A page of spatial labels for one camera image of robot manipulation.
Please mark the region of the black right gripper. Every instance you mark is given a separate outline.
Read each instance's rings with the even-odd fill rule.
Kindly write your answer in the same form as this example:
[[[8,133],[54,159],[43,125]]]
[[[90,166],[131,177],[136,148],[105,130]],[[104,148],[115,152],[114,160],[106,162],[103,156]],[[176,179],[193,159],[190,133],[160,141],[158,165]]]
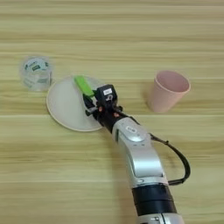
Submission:
[[[105,108],[103,106],[94,105],[93,100],[86,94],[82,95],[86,106],[86,115],[92,116],[101,126],[105,127],[109,132],[113,131],[113,127],[119,120],[126,118],[123,112],[116,108]]]

